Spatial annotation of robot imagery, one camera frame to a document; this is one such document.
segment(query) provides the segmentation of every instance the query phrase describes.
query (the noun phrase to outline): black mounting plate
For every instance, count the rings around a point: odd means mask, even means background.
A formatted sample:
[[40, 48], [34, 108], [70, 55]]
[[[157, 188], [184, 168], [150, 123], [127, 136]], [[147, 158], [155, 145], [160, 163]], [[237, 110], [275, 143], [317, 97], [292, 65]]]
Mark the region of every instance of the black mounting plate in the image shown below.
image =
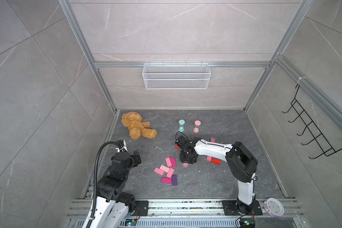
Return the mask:
[[148, 215], [148, 201], [147, 200], [136, 200], [136, 209], [133, 215], [137, 214], [137, 207], [139, 208], [139, 216], [147, 216]]
[[[222, 205], [225, 215], [241, 215], [237, 210], [237, 200], [223, 200]], [[262, 215], [260, 203], [257, 200], [255, 200], [253, 203], [252, 211], [254, 212], [255, 216]]]

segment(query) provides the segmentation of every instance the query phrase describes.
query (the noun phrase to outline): marble wall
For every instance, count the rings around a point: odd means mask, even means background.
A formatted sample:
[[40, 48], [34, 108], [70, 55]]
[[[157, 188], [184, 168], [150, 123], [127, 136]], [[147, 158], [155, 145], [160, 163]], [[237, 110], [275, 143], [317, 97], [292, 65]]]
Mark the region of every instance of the marble wall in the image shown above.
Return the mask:
[[316, 0], [283, 55], [342, 109], [342, 0]]
[[269, 61], [298, 0], [73, 0], [97, 61]]
[[[254, 125], [265, 150], [278, 174], [283, 189], [289, 197], [295, 197], [311, 227], [342, 227], [342, 150], [329, 156], [316, 159], [321, 152], [318, 144], [308, 130], [302, 136], [304, 123], [301, 119], [293, 121], [297, 114], [290, 102], [295, 96], [296, 83], [279, 66], [276, 66], [260, 94], [253, 102], [248, 115]], [[315, 124], [338, 150], [342, 148], [342, 130], [325, 112], [302, 90], [296, 99], [307, 111]], [[308, 116], [303, 115], [308, 123]], [[312, 132], [317, 129], [312, 124]], [[328, 144], [320, 136], [318, 141], [323, 149]]]
[[0, 227], [60, 227], [111, 110], [57, 0], [0, 0]]
[[264, 68], [212, 67], [207, 89], [146, 89], [142, 68], [101, 68], [119, 109], [243, 109]]

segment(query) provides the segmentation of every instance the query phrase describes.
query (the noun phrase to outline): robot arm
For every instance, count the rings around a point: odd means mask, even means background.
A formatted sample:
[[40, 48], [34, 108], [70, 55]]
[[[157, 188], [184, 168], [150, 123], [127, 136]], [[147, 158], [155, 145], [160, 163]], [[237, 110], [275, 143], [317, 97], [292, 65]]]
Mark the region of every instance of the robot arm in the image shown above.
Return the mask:
[[219, 144], [200, 138], [189, 140], [181, 135], [175, 143], [182, 149], [180, 161], [183, 163], [194, 164], [199, 155], [207, 155], [227, 162], [238, 181], [237, 209], [243, 214], [251, 212], [255, 201], [253, 182], [257, 180], [255, 174], [258, 162], [241, 142]]
[[83, 228], [116, 228], [128, 213], [135, 210], [134, 195], [122, 192], [132, 167], [141, 163], [138, 151], [129, 155], [125, 141], [117, 141], [121, 148], [112, 157], [112, 165], [97, 182], [96, 208], [94, 217], [91, 212], [93, 204], [84, 222]]

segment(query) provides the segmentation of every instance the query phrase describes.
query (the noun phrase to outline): clock face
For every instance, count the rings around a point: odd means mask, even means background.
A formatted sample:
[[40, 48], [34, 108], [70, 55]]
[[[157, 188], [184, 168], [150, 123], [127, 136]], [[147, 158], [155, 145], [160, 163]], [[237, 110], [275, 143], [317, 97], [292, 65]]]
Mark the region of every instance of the clock face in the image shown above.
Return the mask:
[[271, 212], [273, 212], [276, 215], [282, 214], [283, 207], [277, 199], [269, 199], [266, 203]]
[[272, 217], [279, 217], [284, 214], [283, 205], [275, 198], [268, 198], [264, 202], [264, 207], [265, 211]]

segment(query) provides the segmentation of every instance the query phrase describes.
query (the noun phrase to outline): wall-mounted basket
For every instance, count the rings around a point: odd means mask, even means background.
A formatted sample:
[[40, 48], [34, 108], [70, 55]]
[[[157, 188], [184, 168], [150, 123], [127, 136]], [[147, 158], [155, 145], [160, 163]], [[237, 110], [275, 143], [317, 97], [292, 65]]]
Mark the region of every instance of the wall-mounted basket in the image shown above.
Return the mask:
[[142, 75], [146, 89], [206, 89], [210, 67], [206, 63], [147, 63]]

